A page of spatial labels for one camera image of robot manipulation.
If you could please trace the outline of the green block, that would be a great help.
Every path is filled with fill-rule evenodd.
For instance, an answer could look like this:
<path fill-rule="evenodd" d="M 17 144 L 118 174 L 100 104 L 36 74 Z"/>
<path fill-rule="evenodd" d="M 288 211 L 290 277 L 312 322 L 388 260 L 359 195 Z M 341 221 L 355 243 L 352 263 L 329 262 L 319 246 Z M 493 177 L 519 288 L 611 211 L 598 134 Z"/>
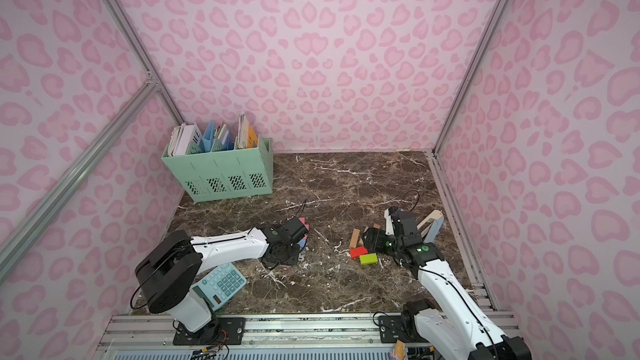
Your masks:
<path fill-rule="evenodd" d="M 370 265 L 378 263 L 378 256 L 375 253 L 363 254 L 358 257 L 361 265 Z"/>

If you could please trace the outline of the red block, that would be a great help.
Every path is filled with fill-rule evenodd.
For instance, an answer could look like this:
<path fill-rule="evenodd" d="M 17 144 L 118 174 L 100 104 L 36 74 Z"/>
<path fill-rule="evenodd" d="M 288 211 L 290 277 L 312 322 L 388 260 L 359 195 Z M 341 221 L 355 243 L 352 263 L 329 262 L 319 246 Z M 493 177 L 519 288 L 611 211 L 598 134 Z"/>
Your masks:
<path fill-rule="evenodd" d="M 356 259 L 366 254 L 368 254 L 368 250 L 365 247 L 351 248 L 349 250 L 349 255 L 351 259 Z"/>

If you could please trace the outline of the teal calculator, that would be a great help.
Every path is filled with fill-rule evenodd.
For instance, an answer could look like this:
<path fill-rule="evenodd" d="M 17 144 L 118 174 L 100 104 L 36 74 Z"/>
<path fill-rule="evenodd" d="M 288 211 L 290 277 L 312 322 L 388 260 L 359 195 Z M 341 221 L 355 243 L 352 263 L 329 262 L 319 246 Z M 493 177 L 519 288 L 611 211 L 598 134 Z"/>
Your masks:
<path fill-rule="evenodd" d="M 193 290 L 216 312 L 246 285 L 247 280 L 240 271 L 233 264 L 226 263 L 213 268 L 193 285 Z"/>

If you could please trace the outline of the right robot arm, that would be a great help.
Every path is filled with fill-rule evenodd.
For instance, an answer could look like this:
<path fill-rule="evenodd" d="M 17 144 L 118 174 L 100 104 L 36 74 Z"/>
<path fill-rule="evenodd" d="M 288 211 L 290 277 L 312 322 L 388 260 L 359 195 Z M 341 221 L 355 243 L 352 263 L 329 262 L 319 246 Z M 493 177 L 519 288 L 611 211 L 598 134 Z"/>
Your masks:
<path fill-rule="evenodd" d="M 398 207 L 385 210 L 385 230 L 375 248 L 393 257 L 435 300 L 405 303 L 398 317 L 383 312 L 372 321 L 381 340 L 406 338 L 428 342 L 443 359 L 531 359 L 521 337 L 510 337 L 496 325 L 457 280 L 442 252 L 419 231 L 416 216 Z"/>

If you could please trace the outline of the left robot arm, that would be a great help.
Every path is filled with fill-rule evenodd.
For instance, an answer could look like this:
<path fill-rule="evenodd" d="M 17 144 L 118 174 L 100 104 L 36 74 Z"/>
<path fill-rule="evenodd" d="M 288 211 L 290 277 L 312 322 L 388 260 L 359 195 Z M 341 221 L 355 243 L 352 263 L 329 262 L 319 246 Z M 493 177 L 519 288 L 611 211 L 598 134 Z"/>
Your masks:
<path fill-rule="evenodd" d="M 223 283 L 216 293 L 196 287 L 196 277 L 235 262 L 256 259 L 265 268 L 293 266 L 306 246 L 308 225 L 290 218 L 282 225 L 263 225 L 248 231 L 213 237 L 170 233 L 135 268 L 138 288 L 152 314 L 168 313 L 189 335 L 215 330 L 215 310 L 233 291 Z"/>

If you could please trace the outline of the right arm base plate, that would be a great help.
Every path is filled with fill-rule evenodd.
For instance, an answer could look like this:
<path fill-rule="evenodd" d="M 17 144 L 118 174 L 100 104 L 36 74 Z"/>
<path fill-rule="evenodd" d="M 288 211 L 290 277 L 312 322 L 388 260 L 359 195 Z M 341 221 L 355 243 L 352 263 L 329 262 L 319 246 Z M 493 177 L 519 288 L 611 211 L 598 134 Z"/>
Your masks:
<path fill-rule="evenodd" d="M 376 313 L 373 317 L 374 324 L 378 327 L 381 343 L 426 343 L 417 332 L 406 325 L 400 315 L 387 315 Z"/>

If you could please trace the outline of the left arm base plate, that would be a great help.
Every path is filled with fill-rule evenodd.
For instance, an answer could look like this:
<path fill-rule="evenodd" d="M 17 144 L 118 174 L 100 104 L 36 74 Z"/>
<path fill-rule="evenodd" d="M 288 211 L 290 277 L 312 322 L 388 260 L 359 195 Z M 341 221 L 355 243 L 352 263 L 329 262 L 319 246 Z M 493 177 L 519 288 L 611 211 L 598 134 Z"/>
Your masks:
<path fill-rule="evenodd" d="M 240 345 L 246 321 L 246 318 L 240 317 L 214 317 L 211 322 L 193 333 L 188 331 L 182 323 L 174 320 L 173 346 Z"/>

